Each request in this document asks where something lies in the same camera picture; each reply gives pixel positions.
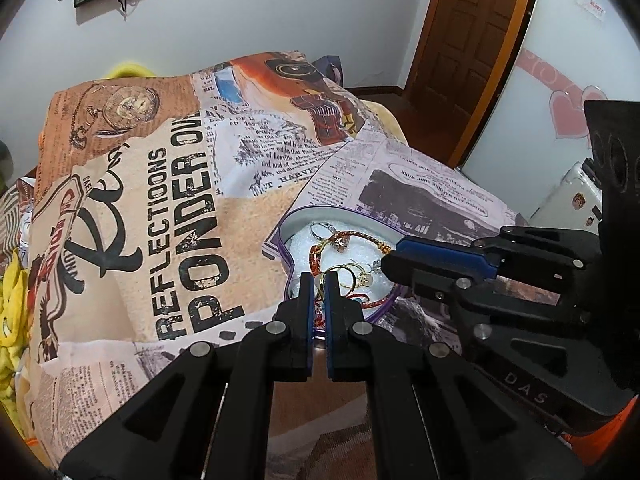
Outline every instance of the baseboard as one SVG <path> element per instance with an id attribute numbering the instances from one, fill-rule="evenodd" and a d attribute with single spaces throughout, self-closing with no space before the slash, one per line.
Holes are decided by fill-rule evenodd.
<path id="1" fill-rule="evenodd" d="M 396 94 L 401 96 L 403 90 L 399 86 L 356 86 L 356 88 L 347 88 L 356 97 L 365 97 L 375 94 Z"/>

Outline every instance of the wooden door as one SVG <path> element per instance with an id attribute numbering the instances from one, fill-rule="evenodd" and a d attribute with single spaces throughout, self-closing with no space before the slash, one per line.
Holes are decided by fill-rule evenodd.
<path id="1" fill-rule="evenodd" d="M 516 1 L 527 0 L 432 0 L 406 96 L 453 146 L 492 75 Z"/>

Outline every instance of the door frame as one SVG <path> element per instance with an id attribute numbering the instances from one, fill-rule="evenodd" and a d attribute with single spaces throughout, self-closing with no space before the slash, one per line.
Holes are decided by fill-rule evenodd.
<path id="1" fill-rule="evenodd" d="M 416 48 L 414 61 L 409 70 L 409 77 L 407 78 L 406 85 L 404 86 L 404 93 L 402 94 L 406 99 L 410 98 L 414 85 L 418 76 L 418 67 L 422 60 L 425 48 L 427 46 L 427 40 L 435 19 L 436 9 L 440 0 L 429 0 L 429 7 L 427 8 L 427 15 L 424 19 L 424 25 L 420 33 L 420 40 L 418 41 L 418 47 Z M 495 104 L 500 97 L 500 92 L 506 83 L 507 76 L 511 73 L 511 69 L 515 64 L 517 53 L 520 51 L 522 40 L 524 39 L 524 33 L 529 25 L 529 20 L 533 10 L 533 5 L 536 0 L 516 0 L 513 7 L 513 13 L 509 22 L 509 27 L 504 35 L 504 41 L 500 48 L 500 52 L 495 60 L 494 67 L 489 74 L 482 95 L 474 109 L 466 127 L 456 144 L 453 152 L 451 153 L 447 165 L 450 168 L 457 167 L 463 158 L 466 158 L 470 147 L 481 131 L 481 126 L 484 126 L 489 115 L 493 111 Z"/>

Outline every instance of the brown door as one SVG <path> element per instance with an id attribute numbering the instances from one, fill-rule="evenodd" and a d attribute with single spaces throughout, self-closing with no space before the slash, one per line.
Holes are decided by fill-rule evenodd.
<path id="1" fill-rule="evenodd" d="M 406 93 L 429 134 L 449 136 L 452 146 L 460 140 L 490 79 L 516 1 L 432 1 Z"/>

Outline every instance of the wooden floor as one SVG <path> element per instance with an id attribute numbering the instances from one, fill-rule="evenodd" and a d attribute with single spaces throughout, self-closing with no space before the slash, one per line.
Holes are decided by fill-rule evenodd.
<path id="1" fill-rule="evenodd" d="M 440 162 L 447 163 L 458 138 L 443 121 L 421 114 L 409 101 L 396 94 L 363 95 L 361 99 L 384 105 L 396 116 L 409 146 Z"/>

